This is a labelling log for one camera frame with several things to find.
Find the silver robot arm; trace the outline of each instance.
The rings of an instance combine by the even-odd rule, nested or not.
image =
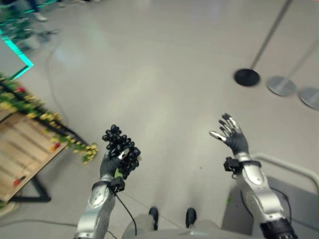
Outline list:
[[[108,230],[111,211],[115,205],[114,193],[110,189],[115,170],[128,155],[124,149],[116,158],[109,159],[107,153],[101,164],[101,178],[92,187],[92,193],[82,214],[75,239],[103,239]]]
[[[261,164],[252,160],[246,137],[238,123],[229,115],[222,116],[220,129],[224,135],[211,131],[209,134],[229,146],[234,159],[226,158],[226,171],[236,174],[244,202],[260,224],[267,239],[297,239],[293,228],[283,214],[283,207],[277,195],[271,190],[266,175],[261,171]]]

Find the stanchion base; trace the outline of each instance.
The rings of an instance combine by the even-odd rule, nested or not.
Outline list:
[[[240,69],[235,72],[234,79],[241,86],[254,86],[258,84],[260,76],[252,69]]]
[[[282,76],[274,76],[270,78],[267,87],[278,96],[290,96],[297,91],[296,85],[289,79]]]
[[[307,87],[299,91],[299,98],[307,106],[319,111],[319,89]]]

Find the black round base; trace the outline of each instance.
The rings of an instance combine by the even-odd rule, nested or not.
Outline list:
[[[254,86],[259,83],[259,74],[251,69],[240,69],[234,74],[235,81],[241,86]]]

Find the black shoe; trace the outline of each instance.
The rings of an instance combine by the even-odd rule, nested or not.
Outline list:
[[[189,228],[190,225],[194,224],[197,219],[196,211],[194,208],[187,209],[186,213],[186,227]]]
[[[154,231],[158,230],[158,221],[159,221],[159,211],[156,207],[151,207],[149,211],[149,215],[151,215],[154,219]]]

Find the wooden plank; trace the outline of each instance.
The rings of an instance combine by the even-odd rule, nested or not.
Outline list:
[[[17,164],[8,155],[0,151],[0,167],[10,172],[16,178],[21,178],[31,172],[27,167],[23,167],[21,164]]]
[[[14,147],[3,138],[0,137],[0,151],[11,157],[12,160],[22,164],[29,170],[35,170],[39,163],[34,161],[29,155],[23,153],[18,148]]]
[[[49,140],[51,138],[55,137],[54,132],[50,132],[50,131],[47,132],[46,131],[47,128],[36,121],[26,119],[26,118],[23,118],[22,121],[25,122],[29,127],[31,127],[32,129],[34,129],[35,131],[37,131],[38,133],[40,133],[41,135],[43,135],[44,137],[46,137]]]
[[[0,195],[5,197],[9,191],[10,187],[8,187],[8,185],[5,185],[0,181]]]
[[[45,129],[19,113],[0,123],[0,200],[7,202],[66,146],[62,143],[50,152],[55,133],[43,133]],[[14,186],[22,176],[25,179]]]
[[[19,121],[15,125],[11,125],[11,128],[22,134],[23,137],[27,138],[33,144],[37,145],[44,152],[48,154],[51,153],[50,148],[54,146],[54,144],[40,133],[30,128],[26,123]]]
[[[12,187],[13,182],[14,182],[15,178],[9,176],[8,174],[4,173],[1,171],[0,169],[0,181],[1,184],[4,184],[7,187]]]
[[[21,183],[19,185],[17,185],[16,187],[13,187],[10,191],[10,195],[5,195],[4,197],[0,196],[0,200],[7,202],[11,197],[13,197],[35,174],[37,174],[37,172],[42,169],[48,162],[51,161],[51,159],[53,159],[61,150],[64,149],[64,147],[66,146],[65,143],[62,143],[60,147],[58,147],[51,155],[49,155],[48,157],[45,158],[45,160],[43,160],[38,167],[32,172],[30,173],[28,176],[26,176],[26,178],[21,181]]]
[[[0,109],[0,121],[3,120],[5,117],[7,117],[8,115],[10,115],[9,111],[4,111]]]
[[[42,161],[48,156],[48,153],[44,152],[37,145],[20,135],[13,128],[7,127],[6,124],[0,124],[0,132],[3,136],[13,143],[16,147],[23,149],[32,158]]]

